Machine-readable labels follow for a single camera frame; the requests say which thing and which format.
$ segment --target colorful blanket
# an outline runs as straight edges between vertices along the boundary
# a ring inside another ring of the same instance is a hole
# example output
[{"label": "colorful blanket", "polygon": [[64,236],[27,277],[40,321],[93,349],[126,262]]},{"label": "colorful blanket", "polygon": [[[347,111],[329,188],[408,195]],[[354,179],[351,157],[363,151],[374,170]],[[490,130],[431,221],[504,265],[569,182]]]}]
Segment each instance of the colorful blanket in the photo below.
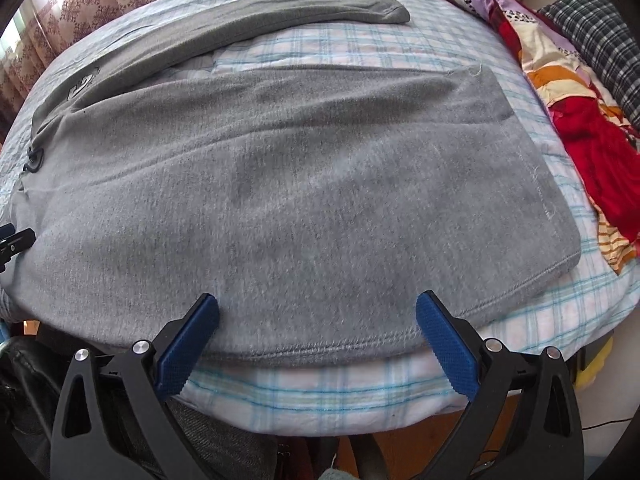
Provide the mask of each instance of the colorful blanket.
[{"label": "colorful blanket", "polygon": [[516,0],[448,0],[500,34],[543,102],[598,215],[598,244],[620,272],[640,252],[638,132],[574,46]]}]

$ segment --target mattress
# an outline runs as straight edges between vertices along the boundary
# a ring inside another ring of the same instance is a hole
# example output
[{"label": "mattress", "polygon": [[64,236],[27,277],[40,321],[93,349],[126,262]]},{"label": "mattress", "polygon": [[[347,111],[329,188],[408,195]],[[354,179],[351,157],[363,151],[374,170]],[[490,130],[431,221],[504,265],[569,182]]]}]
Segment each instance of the mattress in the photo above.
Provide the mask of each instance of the mattress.
[{"label": "mattress", "polygon": [[[232,0],[158,0],[107,24],[60,55],[38,80],[0,153],[0,206],[26,158],[33,111],[82,65],[149,28]],[[574,165],[500,38],[445,0],[399,0],[409,26],[333,22],[304,25],[236,43],[164,70],[144,85],[264,66],[341,64],[450,71],[487,64],[540,148],[580,231],[582,257],[567,275],[481,330],[513,351],[553,344],[565,357],[622,321],[640,298],[640,266],[617,276],[600,254],[596,217]],[[413,424],[463,407],[427,349],[343,367],[197,367],[181,400],[240,428],[276,434],[350,434]]]}]

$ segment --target black and white plaid fabric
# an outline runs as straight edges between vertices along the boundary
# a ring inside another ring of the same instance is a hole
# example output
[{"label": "black and white plaid fabric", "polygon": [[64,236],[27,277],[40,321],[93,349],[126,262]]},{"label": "black and white plaid fabric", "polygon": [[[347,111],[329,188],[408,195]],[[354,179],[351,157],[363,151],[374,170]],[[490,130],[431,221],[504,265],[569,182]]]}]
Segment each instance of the black and white plaid fabric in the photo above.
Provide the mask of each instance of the black and white plaid fabric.
[{"label": "black and white plaid fabric", "polygon": [[610,0],[558,0],[539,12],[574,44],[640,128],[640,48]]}]

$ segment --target yellow object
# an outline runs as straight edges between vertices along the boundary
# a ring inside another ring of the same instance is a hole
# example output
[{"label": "yellow object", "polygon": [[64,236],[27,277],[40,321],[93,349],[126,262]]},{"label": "yellow object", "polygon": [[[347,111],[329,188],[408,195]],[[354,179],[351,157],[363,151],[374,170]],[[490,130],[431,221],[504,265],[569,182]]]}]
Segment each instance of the yellow object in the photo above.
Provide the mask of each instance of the yellow object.
[{"label": "yellow object", "polygon": [[607,357],[611,353],[611,349],[613,348],[613,336],[609,338],[609,340],[604,343],[602,350],[598,352],[598,355],[594,357],[593,361],[589,363],[589,365],[581,371],[578,371],[575,377],[575,389],[581,390],[582,388],[586,388],[596,378],[596,375],[604,368],[604,361],[606,361]]}]

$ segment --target red cloth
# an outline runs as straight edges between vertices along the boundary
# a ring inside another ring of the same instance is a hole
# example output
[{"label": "red cloth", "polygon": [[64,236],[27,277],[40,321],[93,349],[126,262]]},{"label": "red cloth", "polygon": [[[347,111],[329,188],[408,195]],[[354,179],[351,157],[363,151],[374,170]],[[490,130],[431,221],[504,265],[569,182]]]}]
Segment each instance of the red cloth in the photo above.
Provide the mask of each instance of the red cloth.
[{"label": "red cloth", "polygon": [[567,97],[549,111],[588,195],[633,242],[640,234],[640,155],[596,99]]}]

